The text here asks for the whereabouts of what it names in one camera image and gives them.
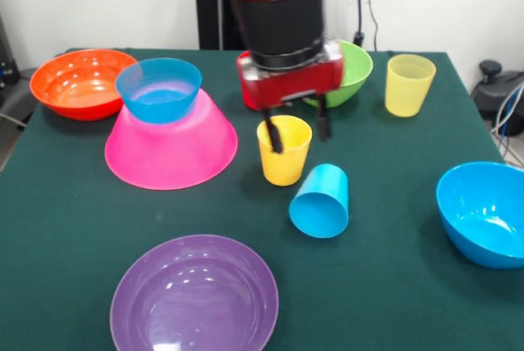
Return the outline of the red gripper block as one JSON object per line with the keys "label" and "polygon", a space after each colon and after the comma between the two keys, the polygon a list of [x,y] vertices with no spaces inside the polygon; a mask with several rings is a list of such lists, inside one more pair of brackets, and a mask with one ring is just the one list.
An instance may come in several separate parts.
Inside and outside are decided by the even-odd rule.
{"label": "red gripper block", "polygon": [[341,86],[343,75],[343,56],[333,61],[313,63],[298,70],[270,73],[260,70],[249,55],[241,55],[243,100],[249,108],[262,110],[273,153],[282,154],[283,145],[269,110],[302,97],[318,97],[319,137],[322,142],[326,142],[331,137],[326,94]]}

